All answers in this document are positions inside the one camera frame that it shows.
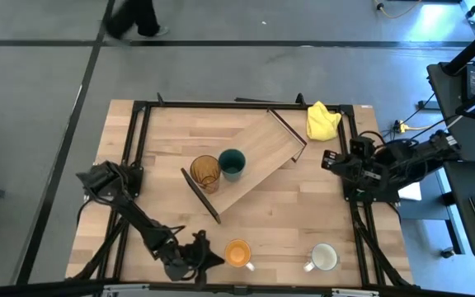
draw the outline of gray floor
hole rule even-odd
[[[155,5],[160,22],[172,29],[164,40],[470,41],[475,36],[456,4],[422,3],[396,20],[383,18],[370,0],[155,0]],[[386,2],[392,14],[411,5]],[[94,40],[105,8],[103,0],[0,0],[0,40]],[[135,32],[128,37],[138,39]],[[94,159],[110,99],[153,100],[160,92],[168,100],[293,101],[301,92],[309,102],[373,105],[384,130],[431,94],[426,66],[460,50],[102,48],[31,280],[63,279],[82,203],[74,173]],[[0,285],[14,281],[90,53],[87,47],[0,47],[0,187],[7,190],[0,200]],[[410,124],[440,119],[437,112],[422,112]],[[448,260],[436,256],[449,246],[444,223],[405,220],[402,227],[418,285],[475,293],[475,257],[469,250]]]

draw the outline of teal mug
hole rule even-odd
[[[245,155],[235,148],[227,149],[219,155],[221,172],[230,182],[235,182],[241,177],[245,162]]]

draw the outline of black pants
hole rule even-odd
[[[152,0],[125,0],[115,15],[106,21],[106,30],[112,37],[120,39],[133,24],[137,24],[140,35],[157,34],[160,26],[157,23]]]

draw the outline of wooden table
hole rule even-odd
[[[127,100],[111,102],[96,162],[120,162],[132,105],[133,101]],[[358,131],[378,131],[373,107],[354,106],[354,110]],[[307,139],[306,111],[278,112]],[[307,148],[298,162],[287,162],[228,208],[221,214],[222,224],[214,221],[186,184],[181,167],[190,164],[207,147],[225,144],[264,114],[264,110],[248,109],[152,108],[138,205],[162,224],[186,225],[177,235],[180,244],[191,243],[191,234],[200,229],[207,231],[212,250],[221,257],[230,240],[241,238],[249,242],[256,270],[225,263],[208,270],[209,284],[361,286],[353,226],[348,204],[343,199],[341,179],[320,168],[324,149],[341,151],[338,138],[327,142],[307,139]],[[349,137],[349,126],[344,120]],[[397,214],[388,205],[379,203],[373,205],[373,212],[379,246],[402,277],[412,281]],[[108,207],[95,203],[83,211],[67,276],[78,273],[101,245],[109,213]],[[333,271],[303,271],[316,243],[329,243],[336,249],[340,263]],[[115,254],[113,247],[107,276],[112,275]],[[370,279],[375,282],[367,247],[365,255]],[[151,258],[132,227],[121,280],[169,282],[162,263]]]

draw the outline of yellow cloth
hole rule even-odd
[[[332,114],[320,102],[307,109],[307,136],[315,140],[329,140],[336,137],[336,127],[342,115]]]

